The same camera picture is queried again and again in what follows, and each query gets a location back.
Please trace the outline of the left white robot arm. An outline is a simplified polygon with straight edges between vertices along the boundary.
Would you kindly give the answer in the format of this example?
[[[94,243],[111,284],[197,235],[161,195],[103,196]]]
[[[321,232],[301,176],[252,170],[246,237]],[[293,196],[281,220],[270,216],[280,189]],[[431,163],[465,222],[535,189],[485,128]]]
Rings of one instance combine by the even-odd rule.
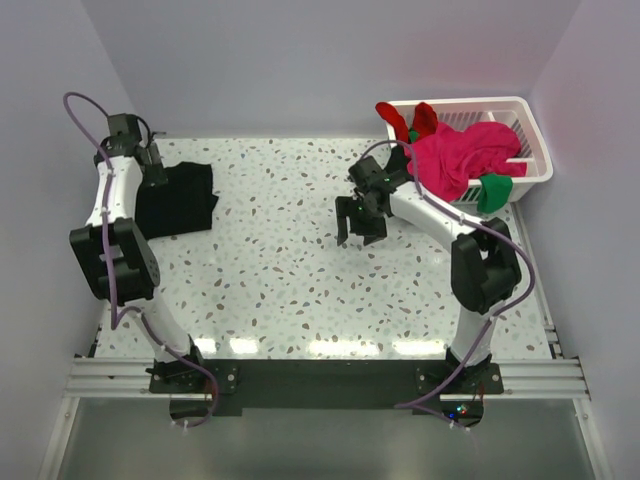
[[[192,337],[161,292],[152,239],[208,231],[218,202],[210,166],[163,166],[157,146],[115,136],[98,148],[99,185],[86,224],[70,232],[72,250],[94,296],[110,307],[110,327],[137,324],[154,350],[149,374],[163,385],[196,392],[211,386]]]

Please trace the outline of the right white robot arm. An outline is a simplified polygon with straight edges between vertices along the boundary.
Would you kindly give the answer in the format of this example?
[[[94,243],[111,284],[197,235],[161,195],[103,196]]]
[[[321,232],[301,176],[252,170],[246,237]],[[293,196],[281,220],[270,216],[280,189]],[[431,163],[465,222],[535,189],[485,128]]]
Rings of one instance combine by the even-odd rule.
[[[495,318],[507,306],[522,280],[517,246],[508,226],[479,218],[420,193],[408,183],[394,191],[372,188],[335,199],[337,243],[351,234],[370,245],[387,236],[386,219],[397,217],[419,228],[450,255],[451,291],[460,310],[457,329],[446,351],[445,378],[426,399],[447,387],[469,392],[491,361]]]

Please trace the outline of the black t-shirt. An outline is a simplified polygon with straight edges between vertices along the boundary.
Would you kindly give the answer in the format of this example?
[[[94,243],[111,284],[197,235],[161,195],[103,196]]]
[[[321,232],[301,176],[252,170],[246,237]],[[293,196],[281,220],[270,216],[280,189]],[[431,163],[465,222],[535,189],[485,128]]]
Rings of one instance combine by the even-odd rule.
[[[165,169],[167,182],[143,184],[136,197],[135,222],[146,240],[209,231],[219,197],[210,165],[181,162]]]

